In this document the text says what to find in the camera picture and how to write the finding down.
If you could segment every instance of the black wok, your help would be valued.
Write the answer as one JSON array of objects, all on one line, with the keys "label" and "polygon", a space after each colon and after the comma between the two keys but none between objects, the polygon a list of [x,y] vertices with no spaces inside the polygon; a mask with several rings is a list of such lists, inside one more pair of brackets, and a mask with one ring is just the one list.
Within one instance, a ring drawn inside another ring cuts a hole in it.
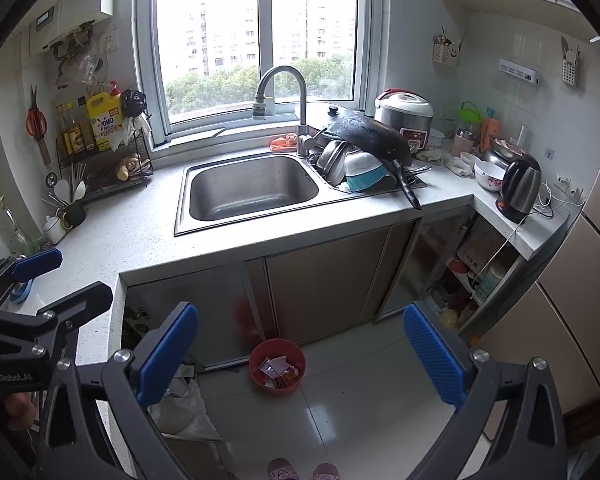
[{"label": "black wok", "polygon": [[411,165],[411,148],[400,132],[365,116],[344,117],[336,122],[330,131],[363,152],[390,162],[392,173],[411,205],[418,210],[422,209],[404,174],[404,167]]}]

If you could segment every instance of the green foliage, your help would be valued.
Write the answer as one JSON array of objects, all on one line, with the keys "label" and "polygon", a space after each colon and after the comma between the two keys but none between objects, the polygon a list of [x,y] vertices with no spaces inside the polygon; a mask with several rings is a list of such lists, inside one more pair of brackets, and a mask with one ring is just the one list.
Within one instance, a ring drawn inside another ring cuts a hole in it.
[{"label": "green foliage", "polygon": [[[347,99],[351,94],[351,57],[332,56],[328,59],[311,58],[292,61],[306,79],[309,97],[321,99]],[[165,97],[171,115],[200,110],[216,105],[251,101],[258,86],[258,69],[255,66],[235,66],[200,77],[188,73],[167,83]],[[299,94],[298,83],[289,73],[274,78],[276,97],[293,97]]]}]

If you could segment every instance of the kettle base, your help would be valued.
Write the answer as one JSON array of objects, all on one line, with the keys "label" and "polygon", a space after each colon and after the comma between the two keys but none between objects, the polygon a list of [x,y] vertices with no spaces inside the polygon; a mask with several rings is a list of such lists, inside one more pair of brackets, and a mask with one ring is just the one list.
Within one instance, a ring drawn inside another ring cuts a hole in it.
[{"label": "kettle base", "polygon": [[515,208],[512,208],[510,205],[505,204],[500,199],[496,200],[496,207],[498,208],[498,211],[502,213],[504,218],[511,220],[516,224],[523,224],[526,220],[526,217],[529,215],[529,213],[523,213]]}]

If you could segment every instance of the foot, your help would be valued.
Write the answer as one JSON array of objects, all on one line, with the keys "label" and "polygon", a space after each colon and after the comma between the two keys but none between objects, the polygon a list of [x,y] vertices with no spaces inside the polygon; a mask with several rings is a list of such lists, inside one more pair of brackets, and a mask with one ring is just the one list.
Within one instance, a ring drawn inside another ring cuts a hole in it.
[{"label": "foot", "polygon": [[284,458],[269,462],[267,473],[270,480],[300,480],[294,467]]},{"label": "foot", "polygon": [[333,464],[320,464],[315,468],[314,475],[311,480],[340,480],[340,472]]}]

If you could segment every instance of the electric kettle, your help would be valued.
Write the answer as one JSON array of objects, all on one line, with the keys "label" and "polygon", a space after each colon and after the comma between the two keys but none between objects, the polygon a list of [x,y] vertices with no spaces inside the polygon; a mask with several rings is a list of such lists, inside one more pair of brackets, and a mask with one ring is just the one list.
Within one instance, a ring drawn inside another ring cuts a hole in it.
[{"label": "electric kettle", "polygon": [[523,222],[531,213],[542,184],[540,164],[530,155],[514,160],[502,179],[500,198],[496,207],[515,223]]}]

